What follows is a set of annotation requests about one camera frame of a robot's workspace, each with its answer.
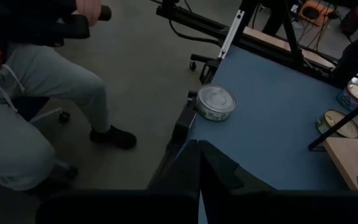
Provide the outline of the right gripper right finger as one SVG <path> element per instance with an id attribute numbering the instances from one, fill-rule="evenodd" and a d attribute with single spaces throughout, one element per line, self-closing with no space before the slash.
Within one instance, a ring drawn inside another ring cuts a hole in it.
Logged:
<path id="1" fill-rule="evenodd" d="M 273 188 L 208 141 L 200 141 L 200 184 L 208 223 L 264 223 Z"/>

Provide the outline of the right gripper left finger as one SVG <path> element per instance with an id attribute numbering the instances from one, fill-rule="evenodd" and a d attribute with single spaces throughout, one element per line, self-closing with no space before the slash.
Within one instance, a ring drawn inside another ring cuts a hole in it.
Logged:
<path id="1" fill-rule="evenodd" d="M 162 167 L 149 190 L 167 195 L 183 195 L 194 200 L 199 198 L 200 146 L 198 140 L 189 140 L 176 158 Z"/>

